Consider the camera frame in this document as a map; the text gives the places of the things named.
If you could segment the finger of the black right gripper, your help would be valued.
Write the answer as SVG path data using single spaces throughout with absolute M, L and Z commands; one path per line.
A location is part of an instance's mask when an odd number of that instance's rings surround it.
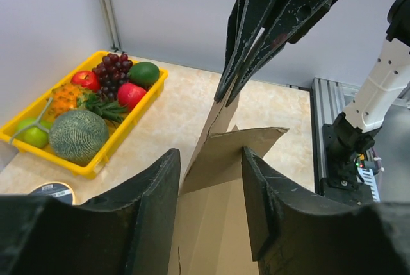
M 276 56 L 287 43 L 298 42 L 337 1 L 275 0 L 268 19 L 252 45 L 253 57 L 248 56 L 245 59 L 249 63 L 249 67 L 245 74 L 245 81 L 240 83 L 240 92 L 260 68 Z M 229 94 L 225 95 L 226 106 L 229 106 L 233 101 L 234 99 L 229 100 Z
M 253 57 L 252 45 L 274 4 L 275 0 L 236 0 L 228 20 L 225 66 L 214 101 L 222 101 L 226 94 L 232 101 L 240 92 L 249 67 L 245 59 Z

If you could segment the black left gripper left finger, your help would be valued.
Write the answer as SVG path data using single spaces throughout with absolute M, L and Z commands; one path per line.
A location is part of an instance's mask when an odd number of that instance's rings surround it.
M 180 169 L 180 152 L 170 149 L 81 205 L 2 196 L 1 273 L 166 274 Z

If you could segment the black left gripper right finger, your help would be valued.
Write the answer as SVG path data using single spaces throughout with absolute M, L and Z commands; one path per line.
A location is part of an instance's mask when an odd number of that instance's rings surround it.
M 408 274 L 409 205 L 347 206 L 242 150 L 252 259 L 260 274 Z

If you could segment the brown cardboard box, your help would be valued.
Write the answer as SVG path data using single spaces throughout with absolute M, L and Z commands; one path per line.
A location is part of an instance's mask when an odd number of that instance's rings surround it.
M 242 179 L 242 148 L 260 156 L 286 128 L 229 125 L 240 100 L 260 117 L 273 84 L 251 81 L 230 103 L 213 102 L 179 189 L 169 274 L 258 274 L 252 259 Z

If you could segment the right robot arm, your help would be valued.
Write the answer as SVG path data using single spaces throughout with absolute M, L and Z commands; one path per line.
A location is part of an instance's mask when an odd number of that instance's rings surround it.
M 306 35 L 336 1 L 236 0 L 215 101 L 230 105 L 260 68 Z M 353 100 L 332 124 L 317 116 L 318 192 L 351 206 L 379 198 L 374 172 L 360 156 L 370 152 L 388 109 L 409 83 L 409 0 L 395 0 L 388 24 L 381 53 Z

